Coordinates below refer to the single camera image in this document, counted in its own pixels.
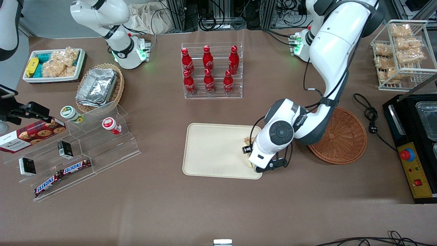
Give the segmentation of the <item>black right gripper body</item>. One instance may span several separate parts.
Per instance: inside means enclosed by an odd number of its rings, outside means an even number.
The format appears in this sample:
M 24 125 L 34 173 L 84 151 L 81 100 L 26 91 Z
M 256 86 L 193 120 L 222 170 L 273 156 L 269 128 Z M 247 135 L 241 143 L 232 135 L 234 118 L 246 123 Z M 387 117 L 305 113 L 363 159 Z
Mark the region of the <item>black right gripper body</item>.
M 20 105 L 20 106 L 10 106 L 1 105 L 0 106 L 0 120 L 3 122 L 10 122 L 16 125 L 20 125 L 23 118 L 30 119 L 28 110 L 31 105 Z

